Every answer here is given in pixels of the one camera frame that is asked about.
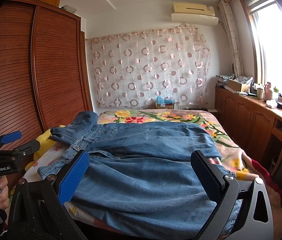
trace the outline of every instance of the wardrobe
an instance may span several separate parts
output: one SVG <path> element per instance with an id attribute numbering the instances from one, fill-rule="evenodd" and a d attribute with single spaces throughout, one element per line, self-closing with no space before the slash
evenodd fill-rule
<path id="1" fill-rule="evenodd" d="M 39 0 L 7 0 L 0 8 L 0 134 L 22 132 L 3 149 L 92 110 L 80 29 L 80 17 Z M 13 177 L 20 175 L 10 175 L 11 185 Z"/>

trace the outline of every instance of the metal bolt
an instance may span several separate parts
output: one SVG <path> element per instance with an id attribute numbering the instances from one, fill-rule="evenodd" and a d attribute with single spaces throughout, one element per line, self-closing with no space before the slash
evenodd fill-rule
<path id="1" fill-rule="evenodd" d="M 226 180 L 234 180 L 234 177 L 231 174 L 226 174 L 225 179 Z"/>
<path id="2" fill-rule="evenodd" d="M 56 178 L 56 176 L 54 175 L 54 174 L 50 174 L 50 175 L 48 175 L 47 177 L 46 177 L 46 179 L 48 180 L 48 181 L 52 181 L 52 180 L 54 180 Z"/>
<path id="3" fill-rule="evenodd" d="M 263 184 L 263 180 L 259 177 L 256 178 L 256 183 L 257 184 Z"/>
<path id="4" fill-rule="evenodd" d="M 18 184 L 19 184 L 19 185 L 22 185 L 22 184 L 24 184 L 24 183 L 25 183 L 25 179 L 24 179 L 24 178 L 19 179 L 19 181 L 18 181 Z"/>

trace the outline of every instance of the wooden countertop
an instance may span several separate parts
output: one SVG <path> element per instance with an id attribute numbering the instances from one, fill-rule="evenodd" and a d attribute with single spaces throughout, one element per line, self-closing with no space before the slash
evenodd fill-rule
<path id="1" fill-rule="evenodd" d="M 245 100 L 248 100 L 250 102 L 253 102 L 261 107 L 263 107 L 264 109 L 266 109 L 267 111 L 271 112 L 277 119 L 279 119 L 282 122 L 282 109 L 278 109 L 278 108 L 268 108 L 266 106 L 266 103 L 264 100 L 258 99 L 258 98 L 254 98 L 254 97 L 244 97 L 244 96 L 239 96 L 241 98 L 244 98 Z"/>

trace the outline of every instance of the sheer curtain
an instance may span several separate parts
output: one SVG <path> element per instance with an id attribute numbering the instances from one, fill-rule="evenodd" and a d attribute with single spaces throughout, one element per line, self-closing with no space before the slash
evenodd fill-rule
<path id="1" fill-rule="evenodd" d="M 233 65 L 234 74 L 238 76 L 243 76 L 243 68 L 240 58 L 240 45 L 238 38 L 237 27 L 233 18 L 233 14 L 228 2 L 221 0 L 219 2 L 219 9 L 222 15 L 223 23 L 228 34 L 229 42 L 233 54 Z"/>
<path id="2" fill-rule="evenodd" d="M 90 39 L 100 107 L 146 108 L 157 96 L 206 103 L 210 50 L 197 27 L 175 27 Z"/>

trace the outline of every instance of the bed sheet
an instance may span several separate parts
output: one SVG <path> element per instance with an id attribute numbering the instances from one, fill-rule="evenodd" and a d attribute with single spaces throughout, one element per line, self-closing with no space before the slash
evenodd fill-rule
<path id="1" fill-rule="evenodd" d="M 267 187 L 271 202 L 274 222 L 274 239 L 282 236 L 282 191 L 275 185 L 267 171 L 256 161 L 249 158 L 245 152 L 236 145 L 225 133 L 217 119 L 205 111 L 191 110 L 119 110 L 106 111 L 100 114 L 98 124 L 106 123 L 145 123 L 145 122 L 188 122 L 195 123 L 205 129 L 213 138 L 222 159 L 209 159 L 213 164 L 221 164 L 226 169 L 236 173 L 237 179 L 252 181 L 255 177 L 261 177 Z M 27 181 L 42 180 L 37 173 L 41 166 L 49 165 L 57 160 L 68 148 L 67 145 L 56 143 L 51 147 L 34 165 L 25 173 Z M 85 224 L 96 226 L 110 231 L 116 231 L 104 222 L 92 217 L 87 212 L 82 211 L 71 202 L 64 204 L 65 208 L 75 220 Z"/>

